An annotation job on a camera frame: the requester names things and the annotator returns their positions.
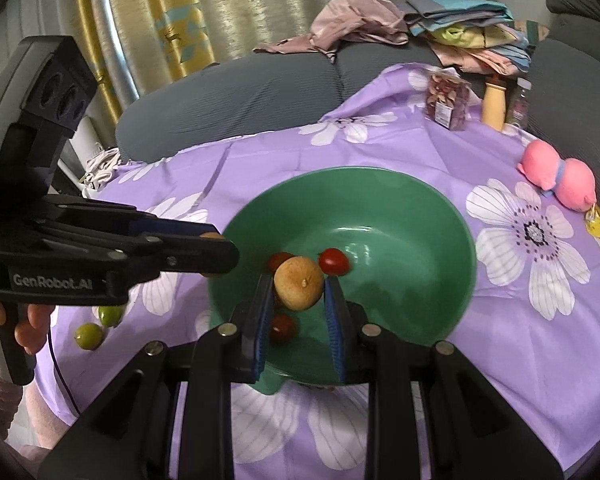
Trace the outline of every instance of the gray sofa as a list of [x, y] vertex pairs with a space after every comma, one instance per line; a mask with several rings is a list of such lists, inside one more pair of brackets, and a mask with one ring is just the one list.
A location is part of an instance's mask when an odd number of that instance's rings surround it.
[[[530, 129], [563, 157], [590, 165], [600, 202], [600, 6], [547, 5], [555, 19], [528, 76]], [[153, 162], [202, 142], [311, 124], [387, 66], [410, 61], [439, 64], [418, 39], [400, 47], [350, 43], [334, 64], [320, 54], [252, 54], [142, 97], [122, 115], [116, 138], [123, 157]], [[465, 77], [483, 94], [483, 76]]]

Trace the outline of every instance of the metal screw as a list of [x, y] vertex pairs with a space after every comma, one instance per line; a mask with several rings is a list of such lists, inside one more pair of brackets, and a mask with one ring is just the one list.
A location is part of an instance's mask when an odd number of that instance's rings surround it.
[[233, 323], [222, 323], [222, 325], [218, 327], [218, 332], [220, 335], [226, 337], [238, 332], [238, 327], [235, 326]]
[[456, 347], [453, 346], [449, 341], [438, 341], [436, 343], [436, 352], [442, 355], [451, 355]]
[[164, 350], [164, 344], [161, 343], [160, 341], [151, 341], [149, 343], [147, 343], [146, 345], [144, 345], [144, 352], [147, 355], [158, 355], [161, 354], [162, 351]]
[[382, 329], [378, 325], [373, 323], [367, 323], [362, 327], [362, 333], [369, 337], [377, 337], [382, 332]]
[[124, 260], [126, 258], [126, 254], [119, 250], [109, 251], [107, 256], [112, 260]]

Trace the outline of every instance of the pink plush toy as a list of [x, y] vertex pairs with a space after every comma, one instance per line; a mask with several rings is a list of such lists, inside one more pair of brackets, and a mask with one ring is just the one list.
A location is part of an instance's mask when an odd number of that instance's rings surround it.
[[585, 212], [596, 203], [596, 179], [589, 167], [577, 158], [562, 160], [544, 140], [529, 143], [518, 170], [568, 209]]

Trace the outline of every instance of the white bottle cap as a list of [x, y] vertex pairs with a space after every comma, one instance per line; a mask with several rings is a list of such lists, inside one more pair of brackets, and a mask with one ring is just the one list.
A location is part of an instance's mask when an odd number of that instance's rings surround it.
[[518, 86], [522, 86], [525, 90], [531, 90], [531, 83], [521, 77], [518, 78]]

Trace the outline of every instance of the purple tablecloth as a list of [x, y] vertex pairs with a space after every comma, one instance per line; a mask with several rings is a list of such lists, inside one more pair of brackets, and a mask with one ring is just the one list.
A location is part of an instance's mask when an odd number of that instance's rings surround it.
[[[600, 439], [600, 242], [581, 214], [539, 196], [516, 171], [520, 138], [479, 123], [479, 107], [463, 132], [426, 120], [426, 82], [422, 66], [390, 67], [318, 124], [126, 166], [99, 198], [222, 230], [256, 195], [307, 171], [377, 166], [428, 182], [464, 215], [480, 260], [474, 297], [450, 340], [568, 468]], [[54, 349], [81, 408], [147, 341], [177, 345], [208, 328], [205, 279], [165, 272], [134, 288], [127, 311], [87, 352], [72, 333], [94, 320], [91, 309], [57, 310]], [[36, 381], [71, 424], [47, 348]], [[236, 386], [232, 402], [238, 480], [362, 478], [364, 387], [330, 392], [287, 383], [267, 397]]]

